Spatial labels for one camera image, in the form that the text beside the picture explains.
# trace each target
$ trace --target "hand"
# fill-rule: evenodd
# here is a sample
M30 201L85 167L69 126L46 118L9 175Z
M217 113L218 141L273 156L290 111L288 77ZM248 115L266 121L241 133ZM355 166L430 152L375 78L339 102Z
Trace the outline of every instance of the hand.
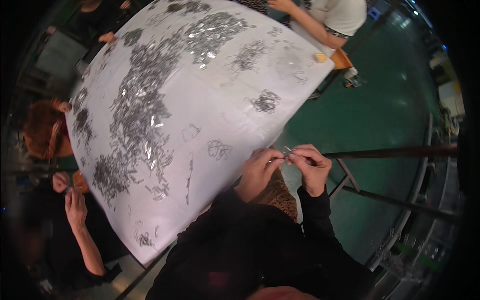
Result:
M271 8L288 14L290 14L293 9L297 8L297 5L293 3L292 0L268 0L267 3Z
M65 196L65 213L67 213L68 223L73 234L80 233L81 230L85 229L85 218L87 216L85 197L75 188L70 188Z
M70 179L66 172L57 172L52 177L53 190L57 193L64 192L70 185Z
M69 112L72 109L72 105L68 102L62 102L59 105L59 111L61 112Z
M240 184L234 188L240 199L250 202L258 196L267 187L275 169L285 162L283 157L283 153L275 149L254 150L243 166Z
M332 161L321 155L312 144L296 146L288 158L287 165L293 163L301 171L302 185L307 193L312 197L320 196L325 190Z
M98 42L99 43L111 43L111 42L115 42L117 40L117 37L114 36L113 32L108 32L108 33L105 33L104 35L101 35L99 38L98 38Z
M125 0L121 5L120 5L120 9L121 10L125 10L127 8L130 8L130 1L129 0Z
M61 120L58 120L55 122L55 124L53 124L52 136L57 135L59 133L61 124L62 124Z

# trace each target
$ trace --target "red-haired woman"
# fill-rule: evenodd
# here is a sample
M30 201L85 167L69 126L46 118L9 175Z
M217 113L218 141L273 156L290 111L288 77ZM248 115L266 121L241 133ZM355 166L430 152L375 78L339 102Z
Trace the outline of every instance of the red-haired woman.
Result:
M24 138L31 156L49 159L73 154L63 115L71 107L57 98L40 100L30 106Z

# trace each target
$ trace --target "black top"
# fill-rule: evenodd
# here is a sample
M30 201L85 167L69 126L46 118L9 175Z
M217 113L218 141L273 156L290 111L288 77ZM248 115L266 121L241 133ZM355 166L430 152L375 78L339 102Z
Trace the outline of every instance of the black top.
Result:
M88 27L97 31L95 42L105 33L117 32L130 17L125 10L120 9L122 3L123 0L102 0L92 12L80 11L77 17L77 30L80 37L84 41L90 40Z
M104 263L128 254L108 223L95 199L85 195L88 213L85 225ZM65 213L65 196L53 190L51 180L44 180L24 198L23 216L30 224L41 224L47 238L46 251L39 268L51 284L60 290L77 290L111 282L120 272L117 264L105 268L104 277L90 273Z
M362 299L374 276L335 238L326 191L298 189L303 229L276 207L244 203L230 189L178 235L146 296L245 299L260 284L291 286L319 299Z

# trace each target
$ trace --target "small wooden block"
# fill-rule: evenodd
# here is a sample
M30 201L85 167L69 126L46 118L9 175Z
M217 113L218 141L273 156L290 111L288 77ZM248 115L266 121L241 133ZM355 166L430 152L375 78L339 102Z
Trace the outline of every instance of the small wooden block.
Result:
M325 56L323 53L315 53L315 59L317 60L317 63L323 63L327 61L327 56Z

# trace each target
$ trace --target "white tablecloth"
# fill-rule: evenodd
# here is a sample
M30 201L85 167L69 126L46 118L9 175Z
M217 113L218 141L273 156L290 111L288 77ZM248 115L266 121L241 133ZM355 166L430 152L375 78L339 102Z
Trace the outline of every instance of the white tablecloth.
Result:
M269 146L332 70L231 1L154 1L84 75L67 125L91 193L143 264Z

